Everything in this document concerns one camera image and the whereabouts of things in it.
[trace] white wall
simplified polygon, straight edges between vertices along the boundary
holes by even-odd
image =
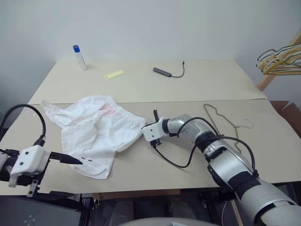
[[[74,44],[86,60],[234,58],[258,83],[258,55],[300,27],[301,0],[2,0],[0,114],[26,103],[55,61],[74,60]],[[300,84],[276,78],[266,94],[301,102]]]

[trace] white cloth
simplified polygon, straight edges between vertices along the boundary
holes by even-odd
[[[106,179],[115,152],[127,149],[142,135],[144,118],[118,106],[112,97],[91,96],[61,109],[42,101],[48,118],[62,128],[63,153],[79,159],[70,165],[91,178]]]

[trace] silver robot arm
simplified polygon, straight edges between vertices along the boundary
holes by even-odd
[[[222,188],[233,191],[246,214],[255,225],[301,226],[301,207],[272,184],[258,178],[248,160],[200,121],[182,115],[173,119],[160,118],[143,128],[147,141],[156,142],[163,136],[179,136],[197,145],[208,162],[213,180]]]

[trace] yellow sticky note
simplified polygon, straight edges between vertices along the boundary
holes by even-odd
[[[111,72],[109,74],[106,74],[105,75],[105,78],[106,79],[112,79],[112,78],[115,78],[117,76],[120,76],[120,75],[123,75],[125,72],[123,70],[118,70],[118,71],[115,71],[115,72]]]

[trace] blue cap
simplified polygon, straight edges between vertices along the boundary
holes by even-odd
[[[80,52],[80,49],[79,49],[79,46],[78,46],[78,45],[74,45],[74,46],[73,46],[73,49],[74,49],[74,52],[76,52],[76,53],[79,53],[79,52]]]

